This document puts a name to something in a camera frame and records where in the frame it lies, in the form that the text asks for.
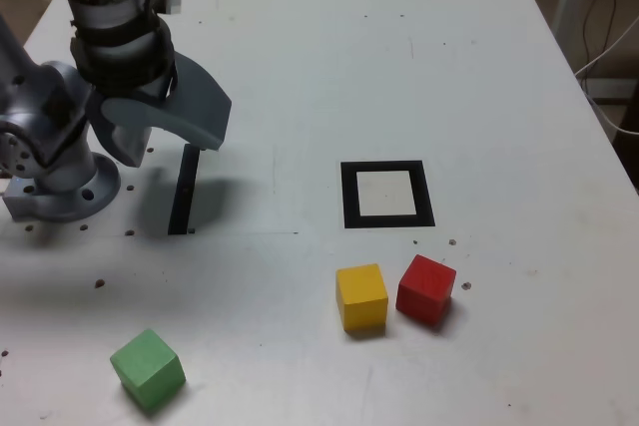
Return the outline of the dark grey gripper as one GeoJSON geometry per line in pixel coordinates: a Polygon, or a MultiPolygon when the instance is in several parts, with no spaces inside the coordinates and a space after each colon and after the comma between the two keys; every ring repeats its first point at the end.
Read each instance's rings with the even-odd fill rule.
{"type": "Polygon", "coordinates": [[[156,79],[137,88],[134,99],[112,98],[102,104],[102,113],[99,108],[89,111],[99,143],[124,166],[141,165],[151,128],[170,132],[205,150],[216,151],[223,144],[231,99],[190,58],[177,53],[175,67],[174,81],[156,79]]]}

